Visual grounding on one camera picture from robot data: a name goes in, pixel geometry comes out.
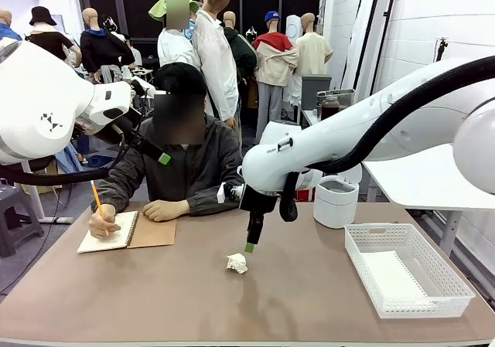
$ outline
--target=mannequin hand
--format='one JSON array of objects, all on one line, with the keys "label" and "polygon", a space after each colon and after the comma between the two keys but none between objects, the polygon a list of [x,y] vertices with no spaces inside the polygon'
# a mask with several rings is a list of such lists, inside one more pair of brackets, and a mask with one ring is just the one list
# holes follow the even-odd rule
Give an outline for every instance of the mannequin hand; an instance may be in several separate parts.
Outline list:
[{"label": "mannequin hand", "polygon": [[93,74],[93,77],[94,77],[94,80],[96,81],[96,83],[101,83],[100,81],[100,73],[99,72],[96,72]]},{"label": "mannequin hand", "polygon": [[155,200],[145,205],[142,212],[155,222],[170,221],[184,214],[189,214],[189,203],[187,200],[181,200],[180,202]]},{"label": "mannequin hand", "polygon": [[228,119],[226,119],[224,121],[224,123],[229,127],[229,128],[232,128],[234,129],[235,128],[235,124],[236,124],[236,121],[233,117],[229,117]]},{"label": "mannequin hand", "polygon": [[90,218],[89,227],[92,236],[98,239],[104,239],[115,231],[119,231],[121,227],[115,222],[115,208],[110,204],[102,204],[104,216],[100,215],[97,210]]}]

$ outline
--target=pencil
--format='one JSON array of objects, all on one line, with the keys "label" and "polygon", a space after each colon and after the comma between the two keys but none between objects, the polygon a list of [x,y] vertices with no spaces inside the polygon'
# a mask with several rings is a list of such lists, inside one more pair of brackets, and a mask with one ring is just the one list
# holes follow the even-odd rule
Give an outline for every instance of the pencil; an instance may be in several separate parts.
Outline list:
[{"label": "pencil", "polygon": [[93,180],[91,180],[91,188],[93,189],[94,199],[96,200],[96,203],[98,205],[98,210],[100,211],[100,216],[101,216],[101,218],[104,218],[105,213],[103,213],[103,209],[101,208],[100,197],[98,196],[98,192],[96,191],[96,186],[94,185]]}]

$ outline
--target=brown notebook cover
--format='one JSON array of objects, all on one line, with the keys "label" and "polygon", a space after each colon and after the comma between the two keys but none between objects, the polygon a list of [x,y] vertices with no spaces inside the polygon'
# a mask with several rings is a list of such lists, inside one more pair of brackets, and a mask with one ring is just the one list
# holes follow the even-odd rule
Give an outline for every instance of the brown notebook cover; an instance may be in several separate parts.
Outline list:
[{"label": "brown notebook cover", "polygon": [[159,247],[173,245],[176,238],[176,219],[168,222],[151,221],[139,213],[128,248]]}]

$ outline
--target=crumpled paper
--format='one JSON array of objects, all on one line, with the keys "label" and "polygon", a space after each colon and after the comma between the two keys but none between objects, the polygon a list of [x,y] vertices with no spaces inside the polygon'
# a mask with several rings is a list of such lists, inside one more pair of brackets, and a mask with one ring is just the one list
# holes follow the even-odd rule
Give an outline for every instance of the crumpled paper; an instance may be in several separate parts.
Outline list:
[{"label": "crumpled paper", "polygon": [[248,270],[246,266],[246,258],[240,254],[232,254],[231,256],[227,256],[229,261],[227,262],[227,269],[235,270],[239,274],[243,274]]}]

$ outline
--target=black bucket hat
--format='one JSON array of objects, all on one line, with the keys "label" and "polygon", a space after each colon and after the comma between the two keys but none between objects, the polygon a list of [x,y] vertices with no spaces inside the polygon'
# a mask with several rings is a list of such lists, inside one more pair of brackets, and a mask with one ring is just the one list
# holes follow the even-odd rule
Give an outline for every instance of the black bucket hat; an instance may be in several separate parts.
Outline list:
[{"label": "black bucket hat", "polygon": [[37,22],[45,22],[51,26],[55,26],[56,22],[52,19],[50,15],[50,11],[46,7],[42,7],[38,5],[37,7],[33,7],[31,9],[32,19],[29,22],[30,25],[34,25]]}]

